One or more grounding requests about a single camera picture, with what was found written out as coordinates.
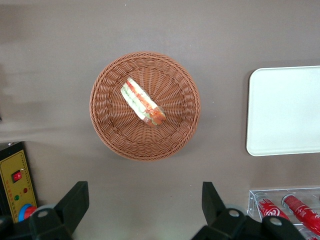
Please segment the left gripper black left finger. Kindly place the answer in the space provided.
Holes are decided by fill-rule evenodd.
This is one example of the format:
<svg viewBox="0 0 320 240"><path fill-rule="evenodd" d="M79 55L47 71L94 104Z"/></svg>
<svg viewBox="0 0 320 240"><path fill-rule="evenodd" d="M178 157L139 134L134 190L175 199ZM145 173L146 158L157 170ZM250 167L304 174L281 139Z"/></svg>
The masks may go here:
<svg viewBox="0 0 320 240"><path fill-rule="evenodd" d="M54 206L36 210L29 218L33 240L71 240L90 205L87 181L77 182Z"/></svg>

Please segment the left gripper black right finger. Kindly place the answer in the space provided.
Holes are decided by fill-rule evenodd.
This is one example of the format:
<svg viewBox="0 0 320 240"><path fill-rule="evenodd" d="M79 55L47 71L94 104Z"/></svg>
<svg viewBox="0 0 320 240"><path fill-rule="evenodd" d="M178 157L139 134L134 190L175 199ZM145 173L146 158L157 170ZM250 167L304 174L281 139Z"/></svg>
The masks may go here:
<svg viewBox="0 0 320 240"><path fill-rule="evenodd" d="M202 211L206 220L194 240L260 240L260 223L242 211L227 208L212 182L202 183Z"/></svg>

